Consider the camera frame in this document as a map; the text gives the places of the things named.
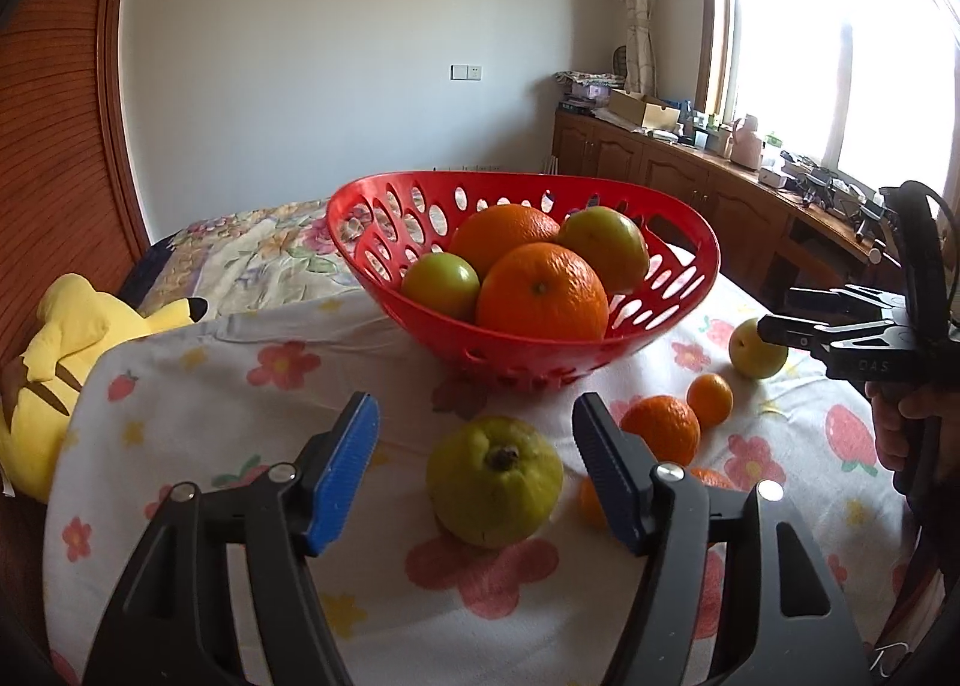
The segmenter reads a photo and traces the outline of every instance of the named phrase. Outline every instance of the pear stem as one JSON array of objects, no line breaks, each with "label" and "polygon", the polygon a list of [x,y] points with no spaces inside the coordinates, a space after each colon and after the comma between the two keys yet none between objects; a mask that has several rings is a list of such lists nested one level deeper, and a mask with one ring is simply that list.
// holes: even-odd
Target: pear stem
[{"label": "pear stem", "polygon": [[495,472],[512,470],[520,462],[520,451],[514,445],[498,445],[488,451],[487,466]]}]

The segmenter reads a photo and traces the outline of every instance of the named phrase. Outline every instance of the white floral tablecloth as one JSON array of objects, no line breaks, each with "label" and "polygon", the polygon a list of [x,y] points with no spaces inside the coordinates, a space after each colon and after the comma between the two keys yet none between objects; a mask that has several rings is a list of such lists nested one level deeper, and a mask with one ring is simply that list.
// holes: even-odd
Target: white floral tablecloth
[{"label": "white floral tablecloth", "polygon": [[[682,396],[717,371],[736,396],[695,464],[741,489],[784,485],[813,530],[865,641],[880,633],[910,552],[902,499],[877,463],[869,408],[818,362],[790,352],[769,381],[728,364],[733,326],[762,314],[728,280],[666,336],[559,393],[487,391],[451,374],[362,291],[240,313],[109,352],[83,386],[59,459],[44,552],[47,628],[58,667],[83,673],[107,598],[160,499],[179,480],[248,483],[333,424],[350,394],[378,398],[381,438],[340,541],[311,563],[358,686],[599,683],[643,563],[577,511],[584,467],[575,398],[598,391],[614,417],[637,397]],[[110,384],[129,376],[133,385]],[[126,392],[122,398],[117,392]],[[520,417],[565,462],[563,496],[535,537],[479,552],[436,528],[424,490],[437,440],[479,413]],[[232,558],[238,552],[232,552]],[[688,680],[706,671],[724,550],[714,547]],[[248,588],[234,587],[248,677],[269,682]]]}]

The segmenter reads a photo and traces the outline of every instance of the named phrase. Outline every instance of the stuffed animal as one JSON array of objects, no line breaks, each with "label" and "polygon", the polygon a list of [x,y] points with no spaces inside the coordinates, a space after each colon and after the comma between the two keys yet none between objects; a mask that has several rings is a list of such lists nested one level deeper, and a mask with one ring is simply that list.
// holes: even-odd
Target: stuffed animal
[{"label": "stuffed animal", "polygon": [[80,387],[102,354],[122,342],[180,328],[205,313],[203,299],[180,299],[149,318],[65,274],[40,300],[41,328],[0,376],[0,464],[14,488],[46,502]]}]

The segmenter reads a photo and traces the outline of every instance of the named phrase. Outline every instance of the red plastic basket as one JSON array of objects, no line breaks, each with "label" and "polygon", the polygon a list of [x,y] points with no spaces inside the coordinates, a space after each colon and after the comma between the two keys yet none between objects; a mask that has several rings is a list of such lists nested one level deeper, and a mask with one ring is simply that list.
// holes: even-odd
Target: red plastic basket
[{"label": "red plastic basket", "polygon": [[[445,249],[472,214],[506,202],[541,208],[557,222],[601,203],[640,224],[650,250],[650,272],[634,293],[611,299],[603,340],[553,342],[487,331],[400,295],[400,280],[414,260]],[[689,240],[693,261],[680,264],[650,230],[656,216]],[[649,345],[702,302],[720,267],[713,230],[685,203],[647,187],[587,176],[460,171],[365,176],[334,194],[328,223],[337,250],[363,288],[417,341],[471,376],[524,390],[570,384]]]}]

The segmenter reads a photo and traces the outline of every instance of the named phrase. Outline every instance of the orange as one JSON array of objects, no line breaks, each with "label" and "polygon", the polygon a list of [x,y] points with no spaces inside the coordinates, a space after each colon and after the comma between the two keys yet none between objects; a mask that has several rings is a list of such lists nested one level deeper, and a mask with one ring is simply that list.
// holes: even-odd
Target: orange
[{"label": "orange", "polygon": [[560,224],[539,209],[501,203],[469,216],[453,232],[448,253],[462,257],[483,280],[509,251],[530,242],[552,242],[558,232]]},{"label": "orange", "polygon": [[701,429],[712,429],[733,412],[733,391],[722,376],[701,375],[686,389],[686,403],[697,414]]},{"label": "orange", "polygon": [[657,461],[686,466],[700,446],[700,424],[690,405],[675,396],[651,396],[620,421],[624,432],[643,437]]},{"label": "orange", "polygon": [[606,531],[607,516],[604,515],[603,505],[600,504],[600,497],[597,496],[597,489],[593,485],[593,480],[584,478],[580,483],[580,494],[578,498],[580,503],[580,515],[589,526]]},{"label": "orange", "polygon": [[548,242],[525,244],[483,280],[476,321],[514,336],[597,341],[607,332],[607,294],[578,254]]},{"label": "orange", "polygon": [[715,469],[706,469],[704,467],[690,467],[690,475],[700,480],[704,485],[712,485],[714,488],[728,488],[733,491],[733,483],[727,480],[727,476],[717,472]]}]

